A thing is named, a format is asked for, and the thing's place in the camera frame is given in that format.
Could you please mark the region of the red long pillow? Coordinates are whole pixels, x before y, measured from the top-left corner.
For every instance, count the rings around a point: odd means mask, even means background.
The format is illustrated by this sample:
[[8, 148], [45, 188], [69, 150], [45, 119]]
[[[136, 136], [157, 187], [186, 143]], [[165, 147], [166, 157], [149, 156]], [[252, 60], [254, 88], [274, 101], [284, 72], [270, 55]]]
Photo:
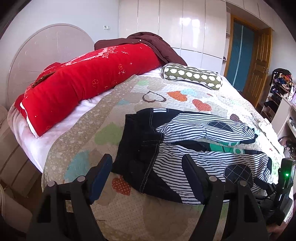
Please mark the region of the red long pillow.
[[160, 65], [152, 48], [145, 44], [102, 48], [65, 63], [49, 65], [16, 99], [14, 106], [33, 135], [40, 137], [67, 118], [81, 101]]

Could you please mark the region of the white shelf unit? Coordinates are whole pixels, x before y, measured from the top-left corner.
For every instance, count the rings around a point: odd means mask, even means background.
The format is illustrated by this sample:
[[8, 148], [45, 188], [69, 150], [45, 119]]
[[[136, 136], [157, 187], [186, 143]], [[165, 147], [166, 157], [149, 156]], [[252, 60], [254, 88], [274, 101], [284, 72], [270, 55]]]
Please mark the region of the white shelf unit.
[[271, 123], [281, 144], [295, 144], [295, 106], [288, 100], [290, 90], [281, 82], [272, 80], [261, 115]]

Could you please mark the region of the heart patterned quilt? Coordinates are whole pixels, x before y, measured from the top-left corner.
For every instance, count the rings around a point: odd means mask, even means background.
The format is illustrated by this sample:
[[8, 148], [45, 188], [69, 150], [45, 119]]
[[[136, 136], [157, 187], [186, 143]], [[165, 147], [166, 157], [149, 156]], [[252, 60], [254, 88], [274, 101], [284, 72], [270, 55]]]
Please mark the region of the heart patterned quilt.
[[104, 154], [113, 170], [92, 204], [108, 240], [188, 240], [203, 206], [182, 156], [221, 181], [275, 183], [284, 157], [271, 126], [224, 78], [219, 90], [196, 83], [133, 76], [56, 140], [42, 184], [85, 175]]

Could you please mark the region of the clutter on shelf top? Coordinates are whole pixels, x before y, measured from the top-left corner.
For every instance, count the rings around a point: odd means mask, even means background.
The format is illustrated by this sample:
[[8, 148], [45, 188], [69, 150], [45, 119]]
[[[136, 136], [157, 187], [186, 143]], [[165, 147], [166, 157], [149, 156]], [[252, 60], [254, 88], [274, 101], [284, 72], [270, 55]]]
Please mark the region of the clutter on shelf top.
[[295, 83], [292, 74], [287, 69], [276, 68], [272, 72], [269, 96], [279, 105], [282, 98], [291, 101], [295, 93]]

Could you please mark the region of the navy striped child pants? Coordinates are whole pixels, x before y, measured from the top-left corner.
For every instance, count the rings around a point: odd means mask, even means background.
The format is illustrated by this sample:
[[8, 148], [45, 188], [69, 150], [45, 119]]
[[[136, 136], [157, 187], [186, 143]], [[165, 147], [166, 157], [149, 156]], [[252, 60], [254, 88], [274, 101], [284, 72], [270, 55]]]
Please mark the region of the navy striped child pants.
[[245, 180], [258, 192], [254, 178], [266, 182], [272, 160], [264, 152], [238, 147], [256, 138], [247, 124], [217, 115], [145, 108], [125, 116], [112, 172], [140, 193], [198, 205], [182, 168], [182, 157], [189, 154], [208, 175], [232, 183]]

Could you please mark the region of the wooden door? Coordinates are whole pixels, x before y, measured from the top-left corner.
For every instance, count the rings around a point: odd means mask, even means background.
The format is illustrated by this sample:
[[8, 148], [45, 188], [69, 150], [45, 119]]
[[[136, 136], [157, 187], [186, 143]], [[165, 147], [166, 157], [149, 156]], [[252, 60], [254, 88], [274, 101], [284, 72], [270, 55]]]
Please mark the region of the wooden door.
[[272, 28], [259, 29], [258, 27], [240, 19], [234, 15], [230, 16], [230, 32], [229, 32], [229, 47], [226, 60], [224, 76], [226, 77], [233, 40], [233, 24], [238, 22], [254, 31], [254, 44], [252, 50], [251, 64], [248, 72], [247, 81], [243, 92], [239, 92], [247, 99], [255, 108], [258, 105], [259, 99], [265, 87], [268, 69], [271, 60], [272, 49]]

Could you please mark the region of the maroon blanket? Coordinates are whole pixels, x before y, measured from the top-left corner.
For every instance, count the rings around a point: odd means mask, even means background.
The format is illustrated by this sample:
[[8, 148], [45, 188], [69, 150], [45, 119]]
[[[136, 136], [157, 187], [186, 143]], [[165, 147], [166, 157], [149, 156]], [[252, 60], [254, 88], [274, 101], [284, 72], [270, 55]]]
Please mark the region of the maroon blanket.
[[98, 50], [111, 46], [140, 43], [149, 46], [154, 51], [162, 66], [168, 63], [177, 63], [187, 66], [185, 60], [179, 56], [162, 37], [151, 32], [138, 32], [126, 38], [99, 40], [94, 44], [94, 49]]

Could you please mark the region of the white wardrobe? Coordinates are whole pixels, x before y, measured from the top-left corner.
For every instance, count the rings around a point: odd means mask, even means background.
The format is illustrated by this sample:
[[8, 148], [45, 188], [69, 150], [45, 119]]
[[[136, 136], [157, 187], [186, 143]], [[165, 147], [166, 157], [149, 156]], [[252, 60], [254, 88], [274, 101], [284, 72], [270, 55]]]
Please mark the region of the white wardrobe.
[[120, 1], [119, 36], [155, 33], [189, 66], [224, 74], [231, 18], [265, 29], [274, 27], [273, 13], [265, 1]]

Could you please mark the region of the olive white-dotted bolster pillow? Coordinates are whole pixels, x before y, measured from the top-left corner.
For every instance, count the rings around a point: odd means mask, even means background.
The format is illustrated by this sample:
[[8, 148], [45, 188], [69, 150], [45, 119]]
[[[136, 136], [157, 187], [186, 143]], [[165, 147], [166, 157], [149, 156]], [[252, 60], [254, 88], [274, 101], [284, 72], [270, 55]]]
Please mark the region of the olive white-dotted bolster pillow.
[[219, 90], [222, 86], [222, 78], [219, 74], [177, 63], [168, 63], [163, 66], [161, 77], [170, 81], [197, 83], [212, 90]]

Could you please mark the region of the teal door curtain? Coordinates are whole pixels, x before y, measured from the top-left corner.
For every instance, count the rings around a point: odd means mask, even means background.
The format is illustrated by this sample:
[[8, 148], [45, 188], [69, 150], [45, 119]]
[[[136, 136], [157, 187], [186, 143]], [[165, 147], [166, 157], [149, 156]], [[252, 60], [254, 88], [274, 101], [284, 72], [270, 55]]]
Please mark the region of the teal door curtain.
[[251, 64], [254, 31], [238, 22], [233, 24], [233, 40], [226, 78], [239, 92], [243, 92]]

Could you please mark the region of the round white headboard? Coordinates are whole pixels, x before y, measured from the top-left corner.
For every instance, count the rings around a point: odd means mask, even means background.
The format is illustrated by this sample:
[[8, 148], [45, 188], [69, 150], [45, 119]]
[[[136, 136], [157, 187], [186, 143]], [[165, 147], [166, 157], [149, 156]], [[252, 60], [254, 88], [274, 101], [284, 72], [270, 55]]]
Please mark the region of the round white headboard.
[[77, 26], [54, 24], [38, 30], [22, 44], [10, 65], [6, 107], [9, 108], [47, 66], [93, 50], [94, 41]]

